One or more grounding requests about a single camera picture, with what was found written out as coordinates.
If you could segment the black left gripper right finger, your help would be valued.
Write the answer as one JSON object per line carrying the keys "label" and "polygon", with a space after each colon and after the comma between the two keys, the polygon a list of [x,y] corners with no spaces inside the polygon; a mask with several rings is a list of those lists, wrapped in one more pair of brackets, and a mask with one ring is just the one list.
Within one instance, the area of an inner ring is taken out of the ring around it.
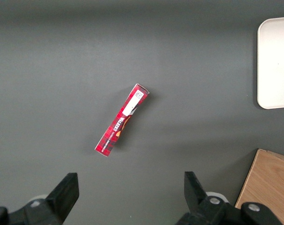
{"label": "black left gripper right finger", "polygon": [[267,206],[245,202],[240,209],[216,195],[209,196],[194,172],[184,173],[184,196],[189,212],[178,225],[280,225],[281,221]]}

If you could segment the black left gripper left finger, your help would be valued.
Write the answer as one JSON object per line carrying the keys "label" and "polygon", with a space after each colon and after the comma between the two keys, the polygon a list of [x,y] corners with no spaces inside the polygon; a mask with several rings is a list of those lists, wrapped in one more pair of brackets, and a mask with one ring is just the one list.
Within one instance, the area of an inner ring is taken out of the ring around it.
{"label": "black left gripper left finger", "polygon": [[68,173],[46,196],[9,212],[0,206],[0,225],[62,225],[79,198],[78,174]]}

